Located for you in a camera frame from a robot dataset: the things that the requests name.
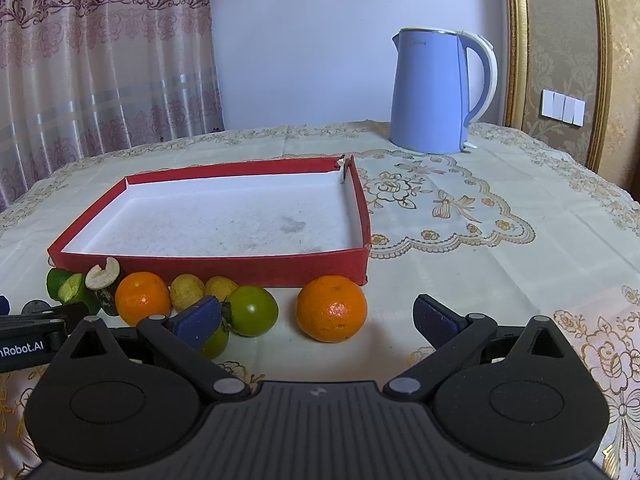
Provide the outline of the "red shallow cardboard tray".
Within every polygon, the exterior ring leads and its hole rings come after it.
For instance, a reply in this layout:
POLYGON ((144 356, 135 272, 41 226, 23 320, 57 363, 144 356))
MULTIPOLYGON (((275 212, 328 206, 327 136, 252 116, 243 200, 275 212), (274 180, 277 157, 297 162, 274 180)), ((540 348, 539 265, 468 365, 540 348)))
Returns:
POLYGON ((115 258, 126 273, 220 275, 302 287, 323 275, 367 283, 371 226, 350 156, 193 166, 119 180, 51 244, 59 268, 115 258))

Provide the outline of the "small green lime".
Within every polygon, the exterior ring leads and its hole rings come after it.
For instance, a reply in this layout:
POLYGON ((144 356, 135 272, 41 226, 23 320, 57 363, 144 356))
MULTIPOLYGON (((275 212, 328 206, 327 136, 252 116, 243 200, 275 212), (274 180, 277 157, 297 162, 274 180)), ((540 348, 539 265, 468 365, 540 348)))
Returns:
POLYGON ((46 277, 46 287, 49 297, 54 301, 60 301, 58 290, 73 275, 73 272, 59 268, 51 268, 46 277))

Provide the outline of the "blue electric kettle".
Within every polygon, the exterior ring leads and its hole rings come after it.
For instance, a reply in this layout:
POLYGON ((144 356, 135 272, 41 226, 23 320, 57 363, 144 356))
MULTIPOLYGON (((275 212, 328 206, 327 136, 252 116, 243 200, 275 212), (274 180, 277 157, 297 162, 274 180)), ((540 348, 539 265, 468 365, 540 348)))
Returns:
POLYGON ((494 99, 498 62, 494 47, 472 32, 404 27, 392 41, 397 64, 390 140, 406 150, 451 155, 462 152, 469 126, 494 99), (483 88, 470 103, 469 57, 483 66, 483 88))

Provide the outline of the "embroidered cream tablecloth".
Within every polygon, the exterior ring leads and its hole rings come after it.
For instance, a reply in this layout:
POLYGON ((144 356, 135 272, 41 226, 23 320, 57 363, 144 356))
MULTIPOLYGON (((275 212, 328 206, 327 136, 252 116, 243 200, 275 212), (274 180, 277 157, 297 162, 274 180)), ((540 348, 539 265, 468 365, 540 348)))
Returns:
POLYGON ((603 390, 610 424, 597 463, 639 474, 639 206, 618 186, 519 131, 478 125, 472 151, 413 154, 380 122, 209 133, 91 157, 39 181, 1 216, 1 291, 13 310, 47 295, 47 250, 128 174, 253 159, 351 154, 370 212, 363 329, 319 344, 276 291, 279 322, 232 337, 220 364, 244 382, 386 382, 431 346, 413 327, 416 296, 522 325, 553 318, 603 390))

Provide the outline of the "gold padded headboard frame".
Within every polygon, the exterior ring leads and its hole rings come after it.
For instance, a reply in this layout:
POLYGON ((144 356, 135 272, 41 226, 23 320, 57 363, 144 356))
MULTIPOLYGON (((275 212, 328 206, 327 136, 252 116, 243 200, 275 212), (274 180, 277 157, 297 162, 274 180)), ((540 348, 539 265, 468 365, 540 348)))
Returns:
POLYGON ((503 121, 639 193, 639 0, 506 0, 503 121), (574 127, 540 114, 541 91, 586 102, 574 127))

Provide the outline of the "green tomato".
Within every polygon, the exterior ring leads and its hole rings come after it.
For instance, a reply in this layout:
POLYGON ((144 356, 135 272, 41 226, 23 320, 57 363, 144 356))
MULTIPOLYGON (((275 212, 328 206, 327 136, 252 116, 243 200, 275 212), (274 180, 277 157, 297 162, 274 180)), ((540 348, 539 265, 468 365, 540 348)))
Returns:
POLYGON ((222 315, 231 329, 243 337, 259 337, 276 325, 277 301, 257 286, 240 286, 222 303, 222 315))
POLYGON ((209 360, 217 359, 218 356, 226 350, 228 341, 229 330, 224 324, 221 324, 221 326, 214 331, 213 335, 204 342, 201 349, 198 350, 198 353, 209 360))

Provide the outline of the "pink patterned curtain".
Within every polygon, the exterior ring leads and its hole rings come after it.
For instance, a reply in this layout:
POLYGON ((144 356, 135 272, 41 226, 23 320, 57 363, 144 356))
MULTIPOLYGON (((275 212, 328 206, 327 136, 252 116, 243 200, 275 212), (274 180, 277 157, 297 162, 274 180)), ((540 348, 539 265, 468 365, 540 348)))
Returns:
POLYGON ((70 162, 219 131, 212 0, 1 0, 1 201, 70 162))

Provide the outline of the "yellow-brown lime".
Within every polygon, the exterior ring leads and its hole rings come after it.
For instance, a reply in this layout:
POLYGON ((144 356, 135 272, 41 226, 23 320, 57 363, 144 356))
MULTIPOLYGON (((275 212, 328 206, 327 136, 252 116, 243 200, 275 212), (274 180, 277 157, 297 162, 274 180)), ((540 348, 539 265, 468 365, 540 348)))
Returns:
POLYGON ((178 275, 169 287, 171 304, 179 312, 200 301, 204 292, 205 284, 193 274, 178 275))
POLYGON ((205 283, 204 294, 213 296, 218 301, 224 302, 239 287, 235 281, 224 276, 213 276, 205 283))

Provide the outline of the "green cucumber chunk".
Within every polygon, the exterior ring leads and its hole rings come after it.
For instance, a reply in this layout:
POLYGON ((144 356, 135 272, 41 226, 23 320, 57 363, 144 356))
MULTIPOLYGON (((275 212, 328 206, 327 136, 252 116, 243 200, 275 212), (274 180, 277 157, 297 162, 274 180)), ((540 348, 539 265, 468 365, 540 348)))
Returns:
POLYGON ((61 304, 84 304, 91 315, 97 315, 101 304, 96 294, 86 286, 85 275, 72 274, 58 289, 58 301, 61 304))

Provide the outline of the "white wall switch panel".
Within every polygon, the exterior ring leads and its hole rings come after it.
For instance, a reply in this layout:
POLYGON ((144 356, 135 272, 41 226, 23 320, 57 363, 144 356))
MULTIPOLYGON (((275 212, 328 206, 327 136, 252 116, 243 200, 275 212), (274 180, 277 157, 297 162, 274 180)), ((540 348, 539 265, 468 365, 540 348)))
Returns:
POLYGON ((541 91, 540 114, 544 118, 582 127, 585 122, 586 102, 549 89, 541 91))

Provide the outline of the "orange tangerine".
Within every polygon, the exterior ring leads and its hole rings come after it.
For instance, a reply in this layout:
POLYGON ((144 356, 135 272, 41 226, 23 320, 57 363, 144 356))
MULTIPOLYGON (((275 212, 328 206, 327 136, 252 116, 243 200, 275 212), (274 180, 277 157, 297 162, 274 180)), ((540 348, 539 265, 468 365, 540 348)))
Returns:
POLYGON ((360 331, 368 316, 359 285, 341 275, 320 276, 305 285, 295 304, 299 328, 310 338, 338 344, 360 331))
POLYGON ((136 326, 150 315, 168 316, 171 311, 169 288, 154 273, 131 273, 116 288, 115 307, 130 326, 136 326))

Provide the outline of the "dark cucumber chunk notched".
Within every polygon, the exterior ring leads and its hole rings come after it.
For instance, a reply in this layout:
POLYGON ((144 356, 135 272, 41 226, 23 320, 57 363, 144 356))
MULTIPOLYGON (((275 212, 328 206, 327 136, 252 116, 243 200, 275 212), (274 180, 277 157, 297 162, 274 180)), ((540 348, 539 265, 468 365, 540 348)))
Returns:
POLYGON ((122 281, 120 264, 114 257, 105 259, 105 266, 96 264, 87 273, 85 284, 100 308, 109 316, 117 316, 115 292, 122 281))

